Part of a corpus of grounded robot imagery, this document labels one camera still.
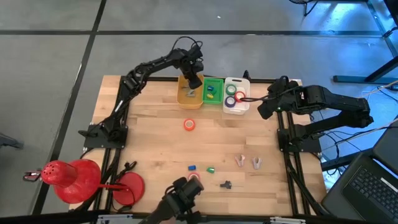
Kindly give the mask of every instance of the plastic container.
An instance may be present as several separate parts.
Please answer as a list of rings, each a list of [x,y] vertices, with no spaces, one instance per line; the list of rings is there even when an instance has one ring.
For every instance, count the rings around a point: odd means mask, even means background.
[[[198,78],[202,83],[204,83],[204,76],[198,74]],[[177,103],[183,109],[199,109],[203,104],[203,100],[201,98],[203,93],[203,85],[194,89],[195,96],[187,97],[187,93],[190,90],[189,88],[184,88],[188,86],[188,80],[184,78],[183,75],[178,77],[178,85],[177,85]]]
[[[224,113],[242,115],[250,108],[250,104],[248,102],[241,102],[241,103],[236,102],[235,106],[232,108],[228,108],[227,106],[225,106],[225,99],[229,97],[229,95],[225,92],[225,90],[226,86],[229,84],[233,84],[234,86],[236,86],[236,91],[242,91],[246,95],[246,97],[250,97],[250,82],[245,78],[228,77],[225,79],[224,83],[224,97],[223,97]]]
[[[216,90],[216,93],[213,94],[212,91],[208,91],[207,87],[213,86]],[[209,99],[207,97],[207,93],[213,94],[214,98]],[[223,93],[224,93],[224,80],[221,78],[205,78],[204,87],[203,87],[203,96],[202,100],[206,104],[217,105],[223,103]]]

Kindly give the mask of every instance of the purple tape roll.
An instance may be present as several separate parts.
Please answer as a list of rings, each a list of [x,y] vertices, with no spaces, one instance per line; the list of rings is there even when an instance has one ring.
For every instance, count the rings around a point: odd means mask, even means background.
[[[225,106],[228,108],[232,108],[234,107],[236,104],[236,100],[233,96],[229,96],[227,98],[225,98]]]

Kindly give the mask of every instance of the red lamp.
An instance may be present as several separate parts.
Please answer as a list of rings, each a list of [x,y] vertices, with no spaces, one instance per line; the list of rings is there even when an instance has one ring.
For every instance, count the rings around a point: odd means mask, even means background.
[[[83,202],[99,187],[114,189],[113,197],[121,205],[132,205],[144,194],[144,179],[133,172],[125,173],[118,185],[101,184],[100,167],[88,159],[49,162],[41,176],[46,184],[54,186],[55,194],[66,203]]]

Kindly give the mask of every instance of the laptop keyboard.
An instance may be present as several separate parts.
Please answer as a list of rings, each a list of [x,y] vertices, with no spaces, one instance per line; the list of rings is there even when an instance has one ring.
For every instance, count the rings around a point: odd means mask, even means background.
[[[384,183],[380,177],[361,167],[349,184],[398,223],[398,193]]]

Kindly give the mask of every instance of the green tape roll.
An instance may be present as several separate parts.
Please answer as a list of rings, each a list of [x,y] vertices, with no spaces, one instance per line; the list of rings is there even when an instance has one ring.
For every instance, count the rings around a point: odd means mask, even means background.
[[[225,87],[225,92],[226,92],[226,94],[228,94],[229,96],[235,94],[235,93],[236,93],[236,86],[233,85],[233,84],[228,84],[228,85]]]

